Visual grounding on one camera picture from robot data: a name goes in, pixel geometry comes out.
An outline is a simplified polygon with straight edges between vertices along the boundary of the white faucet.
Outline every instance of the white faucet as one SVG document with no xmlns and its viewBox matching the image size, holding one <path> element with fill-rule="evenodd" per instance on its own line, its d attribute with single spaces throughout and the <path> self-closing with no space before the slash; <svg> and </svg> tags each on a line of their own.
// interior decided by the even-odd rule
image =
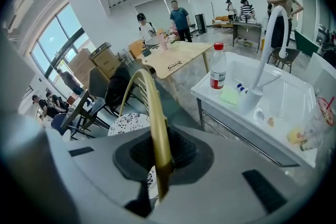
<svg viewBox="0 0 336 224">
<path fill-rule="evenodd" d="M 251 112 L 256 107 L 259 100 L 263 96 L 262 91 L 257 88 L 257 85 L 259 83 L 259 80 L 260 80 L 260 77 L 263 73 L 266 61 L 267 61 L 267 59 L 269 57 L 269 54 L 270 54 L 270 47 L 271 47 L 271 40 L 272 40 L 274 25 L 275 25 L 275 21 L 276 21 L 278 15 L 280 13 L 284 18 L 285 31 L 284 31 L 284 35 L 283 35 L 283 42 L 282 42 L 281 50 L 279 52 L 279 56 L 281 58 L 286 57 L 286 44 L 287 44 L 287 38 L 288 38 L 288 16 L 287 16 L 287 12 L 285 11 L 285 9 L 283 7 L 276 6 L 271 13 L 271 16 L 269 18 L 269 22 L 268 22 L 268 25 L 267 25 L 265 45 L 264 45 L 263 53 L 261 55 L 261 60 L 260 60 L 260 64 L 259 64 L 259 67 L 258 67 L 257 75 L 256 75 L 251 87 L 247 91 L 246 96 L 244 97 L 244 99 L 239 104 L 239 111 L 242 114 L 247 114 L 247 113 Z"/>
</svg>

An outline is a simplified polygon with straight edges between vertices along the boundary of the person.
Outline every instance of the person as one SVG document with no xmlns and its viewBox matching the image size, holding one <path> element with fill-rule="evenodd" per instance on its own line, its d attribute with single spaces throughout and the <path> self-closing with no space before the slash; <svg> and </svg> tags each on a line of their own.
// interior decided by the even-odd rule
<svg viewBox="0 0 336 224">
<path fill-rule="evenodd" d="M 291 11 L 293 2 L 297 4 L 298 8 Z M 285 11 L 287 13 L 287 17 L 288 17 L 287 46 L 288 46 L 290 33 L 292 31 L 292 22 L 291 21 L 293 19 L 293 15 L 302 11 L 303 6 L 299 2 L 299 0 L 267 0 L 267 3 L 268 4 L 273 4 L 274 5 L 273 9 L 277 6 L 281 6 L 285 9 Z M 277 48 L 277 47 L 282 46 L 282 42 L 284 40 L 284 34 L 285 34 L 285 24 L 284 24 L 282 15 L 279 14 L 276 21 L 275 21 L 275 25 L 274 25 L 272 41 L 271 41 L 272 48 Z"/>
<path fill-rule="evenodd" d="M 240 3 L 242 3 L 242 6 L 240 7 L 240 18 L 243 21 L 250 19 L 251 17 L 255 18 L 256 14 L 252 5 L 250 5 L 247 0 L 240 0 Z"/>
<path fill-rule="evenodd" d="M 46 97 L 47 97 L 47 99 L 49 99 L 50 101 L 52 101 L 56 106 L 59 106 L 60 108 L 68 110 L 68 107 L 67 107 L 66 103 L 64 103 L 60 99 L 60 97 L 57 97 L 57 95 L 52 94 L 51 92 L 47 92 Z"/>
<path fill-rule="evenodd" d="M 79 83 L 75 80 L 73 75 L 71 75 L 68 71 L 62 72 L 61 69 L 57 69 L 57 73 L 63 79 L 63 82 L 66 86 L 68 86 L 76 95 L 80 96 L 84 90 L 79 86 Z"/>
<path fill-rule="evenodd" d="M 233 7 L 230 0 L 227 0 L 225 3 L 227 4 L 226 10 L 229 12 L 229 20 L 233 20 L 235 15 L 237 14 L 237 10 Z"/>
<path fill-rule="evenodd" d="M 179 8 L 179 4 L 176 0 L 171 2 L 173 10 L 170 12 L 170 20 L 172 24 L 177 28 L 178 35 L 181 41 L 185 41 L 184 35 L 188 42 L 193 42 L 190 35 L 190 20 L 189 13 L 184 8 Z"/>
<path fill-rule="evenodd" d="M 143 13 L 137 15 L 138 22 L 140 23 L 140 35 L 145 43 L 147 49 L 150 49 L 159 44 L 159 39 L 156 36 L 156 28 L 151 22 L 147 23 L 146 17 Z"/>
<path fill-rule="evenodd" d="M 268 6 L 267 6 L 268 19 L 269 19 L 269 17 L 271 17 L 272 8 L 273 8 L 273 5 L 272 4 L 268 4 Z"/>
<path fill-rule="evenodd" d="M 33 104 L 39 104 L 39 106 L 43 110 L 44 117 L 49 116 L 53 119 L 56 115 L 60 113 L 55 108 L 49 107 L 48 102 L 46 100 L 39 98 L 35 94 L 33 95 L 32 100 Z"/>
</svg>

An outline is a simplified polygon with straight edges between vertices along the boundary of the sink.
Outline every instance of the sink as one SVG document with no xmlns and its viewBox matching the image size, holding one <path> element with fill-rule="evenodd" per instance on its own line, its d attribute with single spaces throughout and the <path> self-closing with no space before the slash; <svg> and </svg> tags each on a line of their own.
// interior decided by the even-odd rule
<svg viewBox="0 0 336 224">
<path fill-rule="evenodd" d="M 242 83 L 244 88 L 249 88 L 260 61 L 232 52 L 227 52 L 226 57 L 228 68 L 225 85 L 236 88 Z M 316 104 L 313 87 L 288 72 L 268 64 L 265 65 L 259 84 L 269 81 L 278 74 L 281 74 L 279 79 L 264 86 L 264 94 L 257 106 L 244 115 L 239 112 L 238 107 L 245 93 L 240 93 L 238 105 L 224 102 L 220 98 L 221 90 L 210 87 L 209 73 L 192 88 L 192 93 L 267 140 L 286 155 L 290 155 L 296 162 L 314 167 L 317 150 L 302 152 L 299 145 L 292 145 L 287 140 L 288 132 L 293 127 L 300 126 Z M 265 118 L 257 117 L 256 110 L 261 111 Z M 273 118 L 274 126 L 267 123 L 269 118 Z"/>
</svg>

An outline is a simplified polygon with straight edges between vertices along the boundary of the sponge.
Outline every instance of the sponge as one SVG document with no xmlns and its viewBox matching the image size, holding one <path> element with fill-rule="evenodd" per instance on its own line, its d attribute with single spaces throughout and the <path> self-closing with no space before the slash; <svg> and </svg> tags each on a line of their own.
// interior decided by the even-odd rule
<svg viewBox="0 0 336 224">
<path fill-rule="evenodd" d="M 236 89 L 233 89 L 229 86 L 223 86 L 220 98 L 229 104 L 236 105 L 238 103 L 238 96 L 239 93 Z"/>
</svg>

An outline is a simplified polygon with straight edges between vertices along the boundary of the water bottle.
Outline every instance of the water bottle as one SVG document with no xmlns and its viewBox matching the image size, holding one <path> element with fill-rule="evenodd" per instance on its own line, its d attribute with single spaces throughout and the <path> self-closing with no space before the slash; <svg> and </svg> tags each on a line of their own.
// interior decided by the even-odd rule
<svg viewBox="0 0 336 224">
<path fill-rule="evenodd" d="M 224 86 L 226 75 L 226 56 L 224 53 L 224 44 L 217 42 L 214 44 L 215 53 L 210 61 L 210 85 L 214 89 L 221 89 Z"/>
</svg>

